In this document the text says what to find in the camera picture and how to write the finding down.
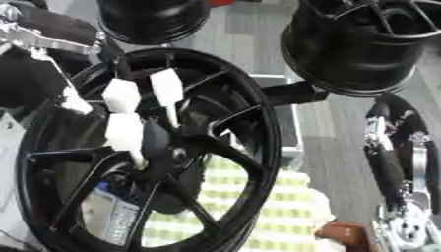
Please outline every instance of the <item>wheel lip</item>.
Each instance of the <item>wheel lip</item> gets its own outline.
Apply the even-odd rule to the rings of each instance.
[[[241,86],[243,86],[247,92],[251,96],[253,96],[253,99],[259,100],[262,104],[262,118],[265,121],[265,124],[268,125],[267,133],[268,136],[265,138],[265,143],[268,144],[268,157],[267,160],[263,160],[266,164],[268,164],[268,167],[271,169],[270,172],[268,172],[266,181],[264,181],[262,184],[263,186],[261,188],[265,189],[264,193],[261,194],[261,199],[253,199],[253,205],[256,206],[256,208],[261,208],[265,201],[267,200],[272,187],[274,186],[274,183],[276,182],[276,177],[279,171],[279,164],[280,164],[280,156],[281,156],[281,133],[280,128],[278,124],[278,120],[276,117],[276,114],[274,110],[271,108],[266,96],[263,94],[263,92],[260,90],[257,83],[249,77],[246,73],[244,73],[242,70],[238,69],[233,64],[226,62],[220,58],[217,58],[216,56],[198,52],[195,50],[190,49],[177,49],[177,48],[156,48],[156,49],[146,49],[146,50],[140,50],[135,51],[132,53],[127,54],[129,58],[129,62],[133,61],[136,57],[138,59],[141,59],[143,57],[146,57],[147,54],[151,53],[152,51],[158,51],[158,50],[164,50],[164,51],[173,51],[173,52],[184,52],[184,53],[193,53],[194,55],[198,57],[207,57],[208,59],[211,59],[211,62],[215,61],[218,64],[222,64],[223,66],[227,66],[229,72],[233,73],[234,76],[237,79],[237,84],[240,83]],[[103,64],[92,66],[91,68],[88,68],[78,74],[76,77],[74,77],[74,83],[78,83],[78,80],[85,80],[90,81],[92,78],[96,78],[103,74],[105,71],[105,67],[103,67]],[[25,157],[28,154],[28,150],[32,150],[36,148],[36,144],[38,143],[38,139],[41,137],[42,132],[39,130],[44,126],[45,122],[50,119],[47,113],[52,109],[52,105],[50,102],[44,103],[41,108],[37,111],[35,115],[35,119],[31,123],[31,125],[28,128],[27,133],[25,134],[22,143],[19,148],[19,153],[17,155],[17,162],[16,162],[16,186],[17,186],[17,192],[18,192],[18,198],[19,198],[19,206],[22,212],[22,215],[24,217],[24,220],[26,221],[27,225],[29,226],[32,233],[35,235],[35,237],[43,243],[46,247],[48,247],[51,250],[54,251],[85,251],[85,248],[79,247],[76,244],[72,242],[72,239],[68,239],[65,236],[54,233],[50,230],[48,230],[47,227],[45,227],[43,224],[39,222],[39,218],[36,216],[35,208],[31,203],[31,198],[29,197],[29,192],[27,190],[26,182],[27,182],[27,173],[25,172],[26,169],[29,167],[26,164]],[[218,238],[217,243],[211,243],[208,244],[207,240],[204,240],[203,242],[207,243],[204,250],[206,251],[215,251],[221,247],[224,246],[224,244],[230,240],[234,236],[234,234],[238,233],[240,230],[243,230],[249,225],[249,222],[245,220],[244,217],[241,217],[240,220],[237,220],[238,218],[234,220],[230,220],[231,222],[237,221],[237,224],[235,227],[230,228],[230,234],[225,235],[223,238]]]
[[[295,57],[289,52],[289,49],[287,48],[286,45],[286,41],[289,40],[288,37],[289,29],[290,29],[290,25],[284,28],[280,41],[281,52],[284,61],[292,70],[294,70],[294,72],[296,72],[303,79],[312,83],[314,86],[329,91],[331,93],[350,96],[350,97],[359,97],[359,98],[372,98],[387,92],[395,93],[404,89],[407,86],[408,80],[413,76],[416,69],[416,67],[413,67],[413,70],[411,70],[410,73],[404,78],[402,78],[399,82],[381,89],[357,90],[352,88],[338,87],[322,79],[314,77],[309,71],[305,70],[303,67],[297,64]]]
[[[201,17],[200,20],[196,24],[194,24],[191,27],[188,27],[187,29],[180,31],[178,33],[174,32],[167,36],[163,36],[156,39],[131,39],[125,35],[118,34],[114,30],[110,29],[103,21],[102,18],[98,18],[98,25],[112,38],[115,38],[119,41],[130,43],[130,44],[137,44],[137,45],[159,45],[159,44],[167,44],[167,43],[173,43],[179,40],[184,39],[185,37],[188,37],[189,35],[194,34],[197,32],[201,27],[204,26],[204,24],[207,22],[209,16],[210,16],[210,7],[208,4],[203,4],[204,8],[204,15]]]

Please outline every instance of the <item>machine part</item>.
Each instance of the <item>machine part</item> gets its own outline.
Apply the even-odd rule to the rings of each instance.
[[[165,44],[197,31],[208,18],[206,0],[99,0],[100,25],[130,44]]]
[[[32,47],[58,49],[84,55],[101,52],[102,35],[91,24],[26,4],[1,4],[6,19],[0,37],[24,50]]]
[[[45,79],[42,84],[46,94],[52,100],[60,99],[61,106],[76,111],[81,114],[89,114],[92,111],[92,107],[80,98],[77,89],[70,81],[69,77],[64,73],[60,66],[55,62],[53,58],[47,55],[47,51],[43,48],[30,48],[31,57],[36,61],[40,61],[41,69],[43,73],[51,72],[52,75]],[[44,68],[51,68],[52,71],[44,71]]]
[[[441,34],[430,0],[301,0],[282,35],[282,53],[303,79],[340,95],[402,89],[422,45]]]
[[[136,51],[127,57],[142,94],[137,112],[143,119],[153,120],[169,142],[157,143],[154,148],[149,146],[150,142],[145,143],[150,148],[145,154],[149,168],[142,172],[133,168],[127,153],[103,147],[107,112],[97,108],[104,106],[100,94],[113,75],[104,65],[82,72],[74,81],[83,80],[81,95],[96,107],[93,113],[76,116],[46,103],[28,128],[19,151],[19,202],[31,231],[52,251],[139,251],[142,231],[152,209],[150,203],[160,193],[166,193],[192,211],[204,229],[181,242],[143,248],[144,251],[225,251],[225,246],[243,242],[238,235],[247,235],[279,169],[280,131],[265,95],[245,73],[208,54],[158,48]],[[185,99],[178,106],[182,121],[178,131],[163,123],[166,117],[148,78],[170,67],[184,83]],[[217,132],[223,129],[233,132],[250,155],[218,140]],[[175,163],[173,150],[178,148],[185,150],[187,161]],[[192,197],[180,179],[180,174],[195,167],[194,161],[206,154],[231,159],[248,174],[243,193],[219,220]],[[123,247],[91,235],[78,220],[80,204],[103,176],[117,174],[126,174],[128,182],[133,182],[132,198],[141,210]]]
[[[430,218],[437,211],[432,204],[439,201],[435,193],[438,185],[432,181],[438,178],[427,175],[438,174],[433,170],[438,170],[439,165],[429,162],[432,148],[427,144],[431,141],[422,118],[404,100],[383,94],[369,111],[367,121],[368,129],[376,130],[366,135],[365,152],[385,198],[373,222],[381,251],[400,252],[440,245],[439,235],[430,226]],[[371,127],[372,122],[382,126]],[[394,129],[388,131],[386,125]]]
[[[306,81],[264,88],[272,106],[303,104],[326,100],[329,92]]]

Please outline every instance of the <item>wheel spoke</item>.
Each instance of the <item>wheel spoke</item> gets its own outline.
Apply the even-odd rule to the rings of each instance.
[[[158,188],[159,183],[150,184],[146,186],[146,192],[143,192],[140,199],[142,206],[140,206],[140,210],[138,211],[127,236],[126,247],[128,250],[130,250],[130,248],[139,248],[142,246],[144,226],[152,213],[152,200],[155,197]]]
[[[248,120],[252,119],[256,121],[257,119],[259,119],[257,113],[260,112],[261,110],[262,110],[262,105],[259,104],[245,108],[234,114],[228,115],[226,116],[226,118],[217,121],[213,125],[213,134],[215,134],[215,136],[220,135],[224,130],[230,128],[232,124],[237,123],[238,121],[247,120],[247,119]]]
[[[82,181],[71,193],[68,200],[64,203],[61,210],[55,215],[51,228],[69,228],[75,214],[82,202],[96,188],[102,177],[112,168],[118,168],[125,165],[133,165],[130,154],[127,152],[114,153],[104,157],[93,165],[93,168],[85,175]]]
[[[166,65],[166,68],[173,68],[174,67],[174,54],[172,54],[172,53],[165,54],[165,65]]]
[[[197,135],[186,137],[186,141],[189,145],[199,148],[207,154],[212,153],[219,155],[239,164],[248,172],[250,179],[261,177],[265,171],[262,165],[253,160],[251,157],[228,144],[222,143],[220,140],[214,137],[208,135]]]
[[[388,20],[384,17],[380,7],[374,3],[374,4],[370,5],[370,8],[374,12],[374,14],[377,16],[377,18],[380,20],[380,23],[383,26],[383,29],[385,30],[385,32],[389,35],[393,35],[394,31],[392,30],[391,24],[389,24]]]
[[[106,156],[113,152],[111,147],[100,147],[95,149],[75,149],[62,150],[55,152],[33,153],[27,156],[30,162],[44,162],[44,163],[60,163],[60,162],[100,162]]]
[[[202,86],[204,84],[208,84],[212,80],[215,80],[217,77],[219,77],[219,76],[221,76],[221,75],[223,75],[225,73],[227,73],[227,71],[222,70],[222,71],[219,71],[219,72],[215,72],[214,74],[211,74],[211,75],[206,76],[204,78],[201,78],[201,79],[197,80],[196,82],[186,86],[184,88],[184,92],[186,92],[186,93],[191,92],[191,91],[195,90],[196,88],[198,88],[198,87],[200,87],[200,86]]]
[[[421,8],[419,8],[418,5],[416,5],[413,1],[406,1],[420,16],[421,18],[427,23],[427,25],[432,29],[433,32],[438,31],[438,28],[436,27],[435,23],[427,16],[427,14],[424,13]]]
[[[204,229],[218,230],[221,225],[217,220],[195,199],[193,198],[182,185],[173,177],[169,176],[167,182],[169,183],[170,192],[175,195],[185,206],[187,206],[201,221]]]

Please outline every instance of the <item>checkered cloth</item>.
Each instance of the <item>checkered cloth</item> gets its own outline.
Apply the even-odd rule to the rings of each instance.
[[[212,157],[198,201],[220,219],[242,193],[247,173],[223,157]],[[309,177],[281,170],[276,185],[260,212],[256,226],[241,252],[316,251],[314,232],[334,217],[323,194],[308,188]],[[192,212],[163,215],[153,212],[146,224],[143,245],[156,247],[185,240],[201,232]]]

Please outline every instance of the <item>black wheel rim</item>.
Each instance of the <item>black wheel rim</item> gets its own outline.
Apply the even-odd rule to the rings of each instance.
[[[163,68],[172,67],[178,74],[197,69],[200,75],[195,79],[183,79],[186,96],[191,94],[188,95],[189,99],[201,95],[192,95],[192,93],[202,93],[207,85],[210,87],[209,90],[216,91],[215,87],[219,82],[221,85],[218,88],[228,87],[229,92],[234,91],[232,96],[240,95],[238,103],[241,103],[242,107],[235,107],[233,113],[216,118],[211,124],[213,135],[193,132],[197,127],[191,127],[193,130],[173,133],[173,138],[182,141],[179,143],[195,147],[202,152],[198,155],[217,154],[233,160],[245,169],[249,179],[239,200],[220,220],[215,220],[194,198],[185,193],[185,186],[173,179],[174,175],[170,175],[171,171],[157,176],[152,173],[135,174],[130,169],[132,163],[127,153],[116,153],[111,148],[103,147],[100,143],[102,139],[97,140],[97,143],[88,142],[89,139],[93,139],[92,134],[102,135],[99,125],[105,121],[106,112],[101,102],[96,100],[96,94],[112,78],[110,71],[103,65],[98,65],[79,74],[74,80],[75,83],[85,84],[81,88],[82,95],[97,108],[94,115],[79,119],[68,111],[46,103],[24,137],[17,162],[17,185],[24,218],[37,238],[55,251],[217,251],[249,227],[274,185],[280,159],[280,133],[275,113],[250,77],[214,56],[192,50],[164,48],[130,53],[128,59],[136,74],[141,76],[140,79],[145,79],[146,74]],[[142,105],[139,108],[142,117],[152,116],[156,111],[155,108],[144,110]],[[252,137],[258,137],[260,142],[249,145],[255,149],[257,154],[255,159],[226,145],[216,137],[224,129],[231,129],[239,139],[242,139],[241,132],[244,131],[238,126],[242,121],[256,125],[251,131],[259,133],[259,136]],[[60,124],[68,130],[60,130]],[[88,131],[82,128],[83,125],[87,126]],[[250,124],[245,123],[243,127],[248,128],[248,126]],[[245,136],[243,143],[253,142],[253,138]],[[89,163],[90,168],[84,173],[86,179],[82,179],[74,186],[67,199],[61,200],[62,193],[55,182],[57,176],[53,173],[56,173],[60,163],[63,167],[75,168],[66,164],[66,161]],[[161,162],[157,164],[157,166],[166,165],[168,164]],[[143,180],[143,183],[146,183],[144,189],[148,189],[138,199],[143,202],[142,214],[137,215],[136,224],[131,226],[129,239],[124,246],[96,238],[85,231],[76,219],[77,209],[82,201],[96,188],[104,175],[111,174],[109,170],[131,172],[133,177],[148,177],[147,180]],[[149,202],[155,196],[159,185],[162,186],[163,183],[166,183],[170,192],[199,218],[204,230],[173,245],[144,248],[141,246],[140,232],[144,228],[147,213],[151,210]]]
[[[311,0],[303,1],[320,16],[330,21],[347,21],[353,16],[359,16],[360,12],[368,13],[372,22],[378,28],[373,34],[389,42],[415,42],[426,40],[441,34],[441,23],[438,15],[441,12],[441,3],[433,0],[388,0],[388,1],[342,1],[332,11],[324,13],[324,10],[316,8]],[[401,33],[397,25],[400,23],[417,23],[418,29],[412,33]]]

